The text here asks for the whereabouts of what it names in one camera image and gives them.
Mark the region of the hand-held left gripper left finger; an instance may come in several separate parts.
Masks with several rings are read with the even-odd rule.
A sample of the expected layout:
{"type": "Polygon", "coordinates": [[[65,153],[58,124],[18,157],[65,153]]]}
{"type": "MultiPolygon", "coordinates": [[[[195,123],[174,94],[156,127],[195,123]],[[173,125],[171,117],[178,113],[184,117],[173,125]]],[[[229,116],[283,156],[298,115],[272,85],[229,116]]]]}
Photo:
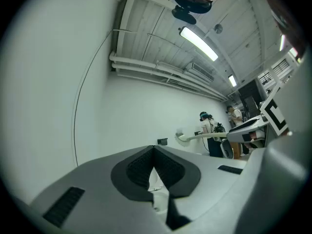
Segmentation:
{"type": "Polygon", "coordinates": [[[45,188],[31,209],[66,234],[167,234],[154,209],[153,146],[88,161],[45,188]]]}

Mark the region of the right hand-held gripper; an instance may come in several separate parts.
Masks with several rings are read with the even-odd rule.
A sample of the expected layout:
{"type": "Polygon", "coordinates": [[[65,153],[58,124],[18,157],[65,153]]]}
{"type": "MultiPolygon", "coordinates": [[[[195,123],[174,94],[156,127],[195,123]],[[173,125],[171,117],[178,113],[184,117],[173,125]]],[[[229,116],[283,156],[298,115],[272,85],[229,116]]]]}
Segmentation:
{"type": "Polygon", "coordinates": [[[248,149],[264,148],[268,123],[278,136],[286,130],[312,131],[312,47],[290,80],[275,86],[260,111],[267,120],[254,117],[232,128],[227,133],[229,142],[243,143],[248,149]]]}

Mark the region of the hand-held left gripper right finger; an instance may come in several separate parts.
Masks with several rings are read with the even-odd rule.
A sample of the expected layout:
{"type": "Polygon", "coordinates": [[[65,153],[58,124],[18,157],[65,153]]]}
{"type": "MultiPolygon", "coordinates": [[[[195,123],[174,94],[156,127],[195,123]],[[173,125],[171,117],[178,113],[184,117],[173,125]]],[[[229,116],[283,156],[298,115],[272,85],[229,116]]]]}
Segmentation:
{"type": "Polygon", "coordinates": [[[233,186],[247,162],[211,157],[155,146],[153,166],[169,191],[170,229],[193,222],[214,206],[233,186]]]}

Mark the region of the black tall cabinet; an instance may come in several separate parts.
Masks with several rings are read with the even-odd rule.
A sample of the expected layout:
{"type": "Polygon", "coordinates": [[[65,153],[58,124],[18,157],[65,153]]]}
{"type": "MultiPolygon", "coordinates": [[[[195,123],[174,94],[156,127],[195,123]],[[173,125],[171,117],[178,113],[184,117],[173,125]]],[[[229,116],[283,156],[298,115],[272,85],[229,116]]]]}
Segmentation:
{"type": "Polygon", "coordinates": [[[251,82],[247,83],[245,86],[238,89],[238,92],[244,110],[249,118],[260,115],[259,107],[260,102],[262,101],[262,97],[260,95],[256,81],[252,80],[251,82]]]}

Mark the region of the barred window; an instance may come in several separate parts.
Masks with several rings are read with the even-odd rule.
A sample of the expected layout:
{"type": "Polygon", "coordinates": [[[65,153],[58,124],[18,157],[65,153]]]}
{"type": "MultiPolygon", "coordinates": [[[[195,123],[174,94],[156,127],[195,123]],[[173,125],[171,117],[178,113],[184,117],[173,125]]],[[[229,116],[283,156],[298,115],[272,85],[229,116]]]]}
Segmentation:
{"type": "Polygon", "coordinates": [[[266,69],[258,76],[258,79],[264,87],[272,86],[276,84],[276,80],[272,76],[272,73],[275,73],[280,82],[284,83],[297,67],[298,65],[293,59],[285,58],[276,63],[275,66],[271,68],[272,71],[266,69]]]}

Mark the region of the white ceiling air conditioner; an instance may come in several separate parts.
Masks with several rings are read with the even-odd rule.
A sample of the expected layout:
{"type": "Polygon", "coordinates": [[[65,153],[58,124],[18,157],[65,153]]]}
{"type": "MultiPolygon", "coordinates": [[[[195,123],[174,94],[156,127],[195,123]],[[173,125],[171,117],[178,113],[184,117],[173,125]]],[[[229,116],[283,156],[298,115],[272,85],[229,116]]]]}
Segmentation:
{"type": "Polygon", "coordinates": [[[195,77],[197,77],[198,79],[202,79],[208,83],[211,83],[214,81],[214,77],[208,72],[206,71],[204,68],[202,68],[201,66],[199,66],[198,64],[191,62],[189,63],[183,73],[185,74],[191,74],[195,77]]]}

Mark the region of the long ceiling light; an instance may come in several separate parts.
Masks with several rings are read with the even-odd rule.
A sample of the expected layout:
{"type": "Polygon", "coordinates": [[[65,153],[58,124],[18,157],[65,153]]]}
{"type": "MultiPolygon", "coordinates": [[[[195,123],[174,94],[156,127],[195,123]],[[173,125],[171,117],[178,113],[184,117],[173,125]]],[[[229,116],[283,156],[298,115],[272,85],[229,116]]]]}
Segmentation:
{"type": "Polygon", "coordinates": [[[202,38],[200,38],[189,28],[183,27],[180,30],[179,35],[205,53],[212,61],[216,61],[218,59],[217,53],[202,38]]]}

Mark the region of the person's red shirt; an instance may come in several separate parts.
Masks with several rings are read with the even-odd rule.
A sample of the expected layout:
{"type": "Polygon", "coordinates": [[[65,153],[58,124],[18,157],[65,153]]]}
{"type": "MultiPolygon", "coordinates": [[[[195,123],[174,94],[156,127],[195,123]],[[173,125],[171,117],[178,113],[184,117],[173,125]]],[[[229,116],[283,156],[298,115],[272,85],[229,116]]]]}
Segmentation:
{"type": "Polygon", "coordinates": [[[303,58],[308,43],[302,27],[295,19],[294,14],[283,0],[266,0],[271,13],[281,33],[286,37],[291,46],[296,50],[296,58],[303,58]]]}

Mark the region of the white ceiling pipe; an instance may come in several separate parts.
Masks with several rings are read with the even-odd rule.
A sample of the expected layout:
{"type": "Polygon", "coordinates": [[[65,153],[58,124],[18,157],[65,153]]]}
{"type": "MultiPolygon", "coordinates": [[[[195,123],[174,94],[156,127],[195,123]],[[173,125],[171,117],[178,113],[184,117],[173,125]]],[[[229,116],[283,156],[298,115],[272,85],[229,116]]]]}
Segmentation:
{"type": "Polygon", "coordinates": [[[127,65],[121,65],[121,64],[116,64],[112,63],[112,67],[116,69],[122,69],[122,70],[129,70],[129,71],[135,71],[139,73],[145,73],[149,75],[154,75],[162,78],[167,78],[170,80],[176,80],[180,83],[187,84],[188,86],[191,86],[193,88],[196,88],[200,91],[203,91],[209,95],[215,96],[218,100],[225,101],[225,98],[222,97],[221,95],[217,94],[217,92],[213,92],[211,89],[204,87],[204,85],[200,85],[198,82],[191,81],[189,79],[184,79],[182,78],[182,75],[179,77],[173,76],[172,72],[167,73],[162,73],[159,71],[154,71],[154,70],[149,70],[145,68],[139,68],[139,67],[133,67],[133,66],[127,66],[127,65]]]}
{"type": "MultiPolygon", "coordinates": [[[[110,61],[112,61],[113,63],[116,63],[116,64],[133,66],[133,67],[139,67],[139,68],[145,68],[145,69],[159,71],[159,72],[167,73],[167,74],[169,72],[172,72],[173,76],[175,76],[175,77],[179,77],[180,75],[182,75],[182,78],[189,79],[189,80],[194,81],[194,82],[198,82],[200,85],[204,85],[204,87],[207,87],[207,88],[211,89],[213,92],[217,92],[217,94],[219,94],[222,97],[224,97],[225,100],[227,99],[223,94],[221,94],[217,90],[211,88],[206,83],[204,83],[204,82],[202,82],[202,81],[200,81],[200,80],[198,80],[198,79],[196,79],[196,78],[194,78],[194,77],[192,77],[192,76],[190,76],[188,74],[185,74],[180,69],[178,69],[177,67],[170,66],[170,65],[168,65],[166,63],[163,63],[163,62],[160,62],[160,63],[150,63],[150,62],[141,61],[141,60],[137,60],[137,59],[119,57],[119,56],[117,56],[117,54],[115,52],[112,52],[109,55],[109,59],[110,59],[110,61]]],[[[183,83],[180,83],[178,81],[176,81],[176,82],[178,83],[178,85],[181,85],[181,84],[182,85],[186,85],[187,88],[194,89],[195,91],[198,91],[198,92],[203,92],[203,91],[200,91],[200,90],[198,90],[196,88],[188,86],[187,84],[183,84],[183,83]]],[[[205,92],[203,92],[203,93],[208,95],[211,98],[216,98],[215,96],[209,95],[209,94],[207,94],[205,92]]]]}

